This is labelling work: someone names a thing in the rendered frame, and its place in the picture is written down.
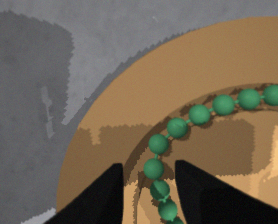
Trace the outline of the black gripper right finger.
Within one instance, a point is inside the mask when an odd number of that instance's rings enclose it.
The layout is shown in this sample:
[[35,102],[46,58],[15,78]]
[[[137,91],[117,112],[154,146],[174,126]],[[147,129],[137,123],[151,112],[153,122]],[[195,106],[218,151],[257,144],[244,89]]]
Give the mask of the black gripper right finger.
[[278,209],[185,160],[175,183],[187,224],[278,224]]

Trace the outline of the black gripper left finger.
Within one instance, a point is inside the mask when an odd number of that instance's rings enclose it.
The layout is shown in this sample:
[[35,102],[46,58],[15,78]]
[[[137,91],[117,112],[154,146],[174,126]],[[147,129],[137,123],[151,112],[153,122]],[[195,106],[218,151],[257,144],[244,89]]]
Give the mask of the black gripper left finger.
[[122,224],[123,164],[114,163],[44,224]]

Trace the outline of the round wooden bead board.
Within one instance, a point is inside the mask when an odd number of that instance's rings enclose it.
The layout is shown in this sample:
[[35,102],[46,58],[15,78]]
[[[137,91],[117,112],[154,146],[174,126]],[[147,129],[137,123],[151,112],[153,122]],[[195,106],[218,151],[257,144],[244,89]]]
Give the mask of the round wooden bead board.
[[[57,213],[112,164],[123,164],[122,224],[166,224],[161,201],[150,194],[155,180],[144,174],[154,158],[149,139],[166,136],[173,118],[189,119],[194,105],[212,108],[218,95],[234,101],[244,89],[262,96],[278,85],[278,16],[216,23],[183,34],[149,51],[117,76],[81,120],[60,170]],[[187,224],[175,183],[175,161],[185,160],[278,209],[278,106],[260,99],[251,110],[238,103],[225,116],[210,112],[204,125],[188,123],[182,138],[169,137],[158,154],[166,199]]]

